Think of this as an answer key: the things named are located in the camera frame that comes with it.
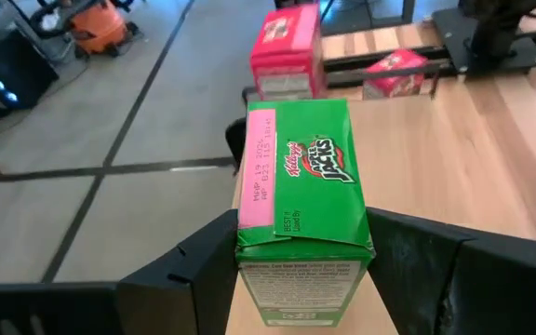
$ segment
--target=pink label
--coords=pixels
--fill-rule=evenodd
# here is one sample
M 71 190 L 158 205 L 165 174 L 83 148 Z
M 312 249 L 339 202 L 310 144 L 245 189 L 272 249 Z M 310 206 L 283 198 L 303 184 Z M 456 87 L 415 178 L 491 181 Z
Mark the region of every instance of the pink label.
M 271 226 L 275 220 L 276 110 L 248 114 L 239 228 Z

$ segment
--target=floor line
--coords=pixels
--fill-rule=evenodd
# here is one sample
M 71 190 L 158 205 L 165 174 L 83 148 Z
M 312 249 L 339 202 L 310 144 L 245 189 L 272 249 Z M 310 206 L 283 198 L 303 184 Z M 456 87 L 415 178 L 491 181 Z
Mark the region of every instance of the floor line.
M 150 86 L 153 84 L 153 81 L 156 79 L 158 70 L 163 64 L 163 61 L 165 60 L 165 57 L 168 54 L 168 50 L 173 44 L 173 41 L 175 41 L 175 38 L 177 37 L 177 34 L 179 33 L 181 26 L 183 25 L 183 22 L 185 21 L 185 17 L 187 13 L 192 8 L 193 3 L 194 3 L 194 0 L 190 0 L 185 6 L 185 9 L 182 11 L 180 18 L 177 22 L 177 25 L 171 32 L 171 35 L 168 37 L 168 40 L 165 43 L 165 46 L 163 47 L 160 55 L 158 56 L 158 59 L 156 60 L 156 63 L 154 64 L 153 69 L 148 75 L 148 78 L 146 79 L 146 82 L 144 83 L 144 86 L 142 87 L 141 92 L 138 95 L 138 98 L 136 99 L 133 106 L 131 107 L 129 114 L 127 115 L 126 121 L 124 122 L 123 126 L 119 130 L 119 133 L 117 133 L 117 137 L 115 138 L 113 145 L 111 146 L 111 149 L 109 150 L 109 153 L 106 155 L 103 161 L 103 164 L 102 164 L 103 167 L 109 167 L 113 163 L 115 156 L 117 155 L 117 152 L 119 151 L 119 148 L 121 147 L 121 144 L 123 143 L 123 140 L 125 139 L 127 132 L 129 131 L 129 128 L 131 127 L 131 124 L 136 118 L 136 114 L 138 113 L 138 110 L 140 109 L 141 104 L 146 98 L 146 95 L 148 94 L 148 90 L 150 89 Z M 61 265 L 63 264 L 63 260 L 65 260 L 65 256 L 67 256 L 67 253 L 72 247 L 72 243 L 74 242 L 75 237 L 77 236 L 78 231 L 80 230 L 80 227 L 82 226 L 82 223 L 84 222 L 84 218 L 86 217 L 88 211 L 90 210 L 90 207 L 92 206 L 92 202 L 94 201 L 94 198 L 96 197 L 96 194 L 101 187 L 104 177 L 105 177 L 104 174 L 100 174 L 94 178 L 94 181 L 90 185 L 90 189 L 88 190 L 87 195 L 84 198 L 84 201 L 82 201 L 80 208 L 75 213 L 75 216 L 74 216 L 74 219 L 72 220 L 70 228 L 68 228 L 67 232 L 63 236 L 60 246 L 55 252 L 55 255 L 53 256 L 53 258 L 51 259 L 51 262 L 49 263 L 47 269 L 45 270 L 45 273 L 43 274 L 43 277 L 41 279 L 42 283 L 51 283 L 55 279 L 57 272 L 59 271 L 59 269 L 61 268 Z
M 200 158 L 186 159 L 181 161 L 153 162 L 153 163 L 136 163 L 125 164 L 110 167 L 78 167 L 63 168 L 54 170 L 44 170 L 35 172 L 22 173 L 2 173 L 0 182 L 15 181 L 38 181 L 56 178 L 71 177 L 96 177 L 99 175 L 121 175 L 130 173 L 145 173 L 156 171 L 177 171 L 185 168 L 206 168 L 206 167 L 230 167 L 234 165 L 232 157 Z

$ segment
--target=black machine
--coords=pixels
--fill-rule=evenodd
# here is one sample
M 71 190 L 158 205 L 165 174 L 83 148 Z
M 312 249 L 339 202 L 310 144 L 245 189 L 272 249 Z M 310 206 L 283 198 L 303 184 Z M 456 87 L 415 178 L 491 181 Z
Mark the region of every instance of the black machine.
M 465 9 L 474 7 L 480 20 L 457 16 L 456 9 L 434 14 L 438 30 L 451 35 L 444 47 L 416 51 L 449 61 L 369 78 L 484 75 L 536 66 L 536 34 L 523 36 L 514 26 L 516 17 L 528 14 L 536 1 L 524 7 L 522 1 L 481 3 L 462 2 Z M 510 20 L 493 20 L 508 12 Z M 448 22 L 450 17 L 456 21 Z M 458 28 L 459 17 L 472 27 L 452 30 Z M 477 35 L 482 30 L 487 33 Z M 466 36 L 460 44 L 449 41 L 459 35 Z M 329 72 L 342 71 L 329 76 L 329 85 L 362 85 L 366 75 L 349 70 L 385 56 L 327 62 Z M 244 90 L 244 98 L 251 91 Z M 227 132 L 238 163 L 245 141 L 243 121 Z M 376 208 L 366 212 L 377 252 L 369 274 L 399 334 L 536 334 L 536 241 Z M 31 335 L 222 334 L 237 275 L 236 227 L 237 212 L 229 210 L 118 282 L 0 285 L 0 329 L 7 324 Z

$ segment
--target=box flap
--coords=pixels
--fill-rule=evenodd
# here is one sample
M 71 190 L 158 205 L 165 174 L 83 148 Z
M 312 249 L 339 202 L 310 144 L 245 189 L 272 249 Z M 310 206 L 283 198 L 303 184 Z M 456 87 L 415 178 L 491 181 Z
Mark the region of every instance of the box flap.
M 284 8 L 266 15 L 251 57 L 312 52 L 313 38 L 319 29 L 318 6 Z
M 346 100 L 265 101 L 276 109 L 275 237 L 369 245 Z

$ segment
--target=orange shop vacuum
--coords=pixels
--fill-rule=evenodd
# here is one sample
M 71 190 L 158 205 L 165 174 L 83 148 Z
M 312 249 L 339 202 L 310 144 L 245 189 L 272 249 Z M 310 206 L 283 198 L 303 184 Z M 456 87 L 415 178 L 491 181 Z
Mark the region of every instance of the orange shop vacuum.
M 138 26 L 126 22 L 118 8 L 129 12 L 134 0 L 38 0 L 41 8 L 30 23 L 43 39 L 71 33 L 75 40 L 75 54 L 80 58 L 93 53 L 120 55 L 119 48 L 139 33 Z M 44 28 L 44 20 L 56 18 L 54 27 Z

